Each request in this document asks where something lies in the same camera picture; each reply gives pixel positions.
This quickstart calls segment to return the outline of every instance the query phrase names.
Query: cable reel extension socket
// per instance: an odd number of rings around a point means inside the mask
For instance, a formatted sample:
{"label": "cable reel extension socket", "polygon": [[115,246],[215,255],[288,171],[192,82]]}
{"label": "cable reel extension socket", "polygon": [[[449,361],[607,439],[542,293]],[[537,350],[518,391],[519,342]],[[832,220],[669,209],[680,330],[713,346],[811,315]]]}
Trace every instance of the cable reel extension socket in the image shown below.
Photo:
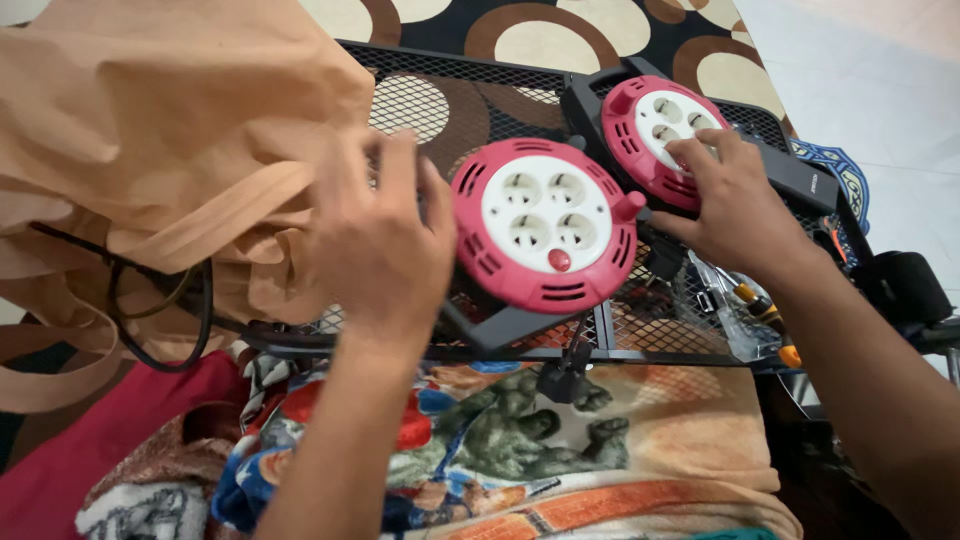
{"label": "cable reel extension socket", "polygon": [[[634,77],[607,94],[601,121],[611,154],[647,193],[680,209],[700,210],[693,176],[665,146],[697,130],[730,129],[715,105],[660,77]],[[707,149],[716,157],[715,149]]]}
{"label": "cable reel extension socket", "polygon": [[538,138],[495,142],[470,156],[450,185],[457,257],[506,304],[575,313],[626,281],[646,199],[625,195],[580,150]]}

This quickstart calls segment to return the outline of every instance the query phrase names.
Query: metal wire mesh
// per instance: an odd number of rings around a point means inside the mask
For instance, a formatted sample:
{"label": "metal wire mesh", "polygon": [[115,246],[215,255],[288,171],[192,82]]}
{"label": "metal wire mesh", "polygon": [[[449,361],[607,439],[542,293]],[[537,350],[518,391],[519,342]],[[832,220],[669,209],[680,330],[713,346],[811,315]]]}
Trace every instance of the metal wire mesh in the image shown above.
{"label": "metal wire mesh", "polygon": [[650,248],[637,244],[634,267],[613,294],[613,347],[630,351],[725,354],[730,351],[720,321],[704,312],[696,293],[706,291],[689,259],[674,283],[652,280],[643,266]]}
{"label": "metal wire mesh", "polygon": [[[385,50],[345,43],[344,48],[373,73],[376,89],[370,125],[386,133],[401,128],[418,130],[420,151],[431,158],[448,178],[480,146],[517,136],[564,141],[567,130],[559,106],[564,89],[562,73],[521,69],[429,54]],[[603,97],[615,85],[594,90]],[[786,140],[772,115],[724,105],[721,111],[750,130],[749,135],[787,151]],[[807,230],[817,227],[816,216],[792,209]],[[649,248],[637,245],[629,279],[611,297],[605,309],[610,320],[597,324],[593,312],[586,319],[582,340],[594,347],[677,354],[727,354],[723,326],[716,314],[703,309],[706,289],[687,260],[673,283],[654,280],[643,267]],[[485,293],[454,285],[450,299],[474,322],[489,316]],[[757,331],[769,331],[742,309],[741,315]],[[337,333],[344,322],[338,306],[301,327],[309,333]],[[578,321],[572,320],[512,344],[518,351],[557,349],[569,345]],[[468,351],[468,344],[453,332],[438,329],[433,346]]]}
{"label": "metal wire mesh", "polygon": [[716,106],[738,132],[765,142],[784,154],[792,154],[790,143],[783,137],[780,122],[773,114],[729,103],[716,103]]}

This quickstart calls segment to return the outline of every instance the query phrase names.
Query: blue patterned cloth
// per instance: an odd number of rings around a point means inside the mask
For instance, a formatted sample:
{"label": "blue patterned cloth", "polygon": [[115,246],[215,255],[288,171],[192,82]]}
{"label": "blue patterned cloth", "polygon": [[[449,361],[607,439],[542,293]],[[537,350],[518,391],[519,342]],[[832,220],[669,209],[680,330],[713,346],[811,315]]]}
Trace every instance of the blue patterned cloth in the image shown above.
{"label": "blue patterned cloth", "polygon": [[793,151],[798,160],[819,163],[840,181],[840,189],[850,202],[850,209],[860,224],[860,231],[864,234],[870,231],[870,222],[867,221],[867,208],[870,206],[870,188],[867,187],[867,178],[853,160],[847,156],[842,148],[820,146],[797,138],[790,139]]}

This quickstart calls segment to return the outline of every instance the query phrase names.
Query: left hand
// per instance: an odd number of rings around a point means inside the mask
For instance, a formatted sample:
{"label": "left hand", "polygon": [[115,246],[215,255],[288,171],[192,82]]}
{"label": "left hand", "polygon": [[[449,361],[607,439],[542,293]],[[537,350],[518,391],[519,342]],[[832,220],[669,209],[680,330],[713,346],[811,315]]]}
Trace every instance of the left hand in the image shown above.
{"label": "left hand", "polygon": [[[345,333],[420,349],[453,270],[456,227],[449,185],[417,157],[412,131],[335,136],[317,171],[312,235],[318,279],[346,312]],[[376,190],[367,155],[378,156]],[[420,220],[417,188],[427,209]]]}

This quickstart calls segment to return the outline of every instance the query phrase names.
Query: right hand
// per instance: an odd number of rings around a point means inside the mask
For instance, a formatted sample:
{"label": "right hand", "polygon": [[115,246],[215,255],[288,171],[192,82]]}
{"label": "right hand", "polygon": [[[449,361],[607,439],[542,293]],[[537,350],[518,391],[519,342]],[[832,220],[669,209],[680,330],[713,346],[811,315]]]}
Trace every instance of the right hand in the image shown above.
{"label": "right hand", "polygon": [[[700,130],[667,152],[689,167],[702,201],[696,221],[656,211],[650,225],[676,236],[709,262],[761,284],[819,248],[770,186],[759,149],[734,131]],[[704,144],[717,149],[717,161]]]}
{"label": "right hand", "polygon": [[[419,355],[453,272],[457,233],[450,187],[413,132],[338,133],[313,185],[318,279],[347,313],[344,332]],[[378,157],[376,190],[366,156]],[[421,221],[417,188],[426,199]]]}

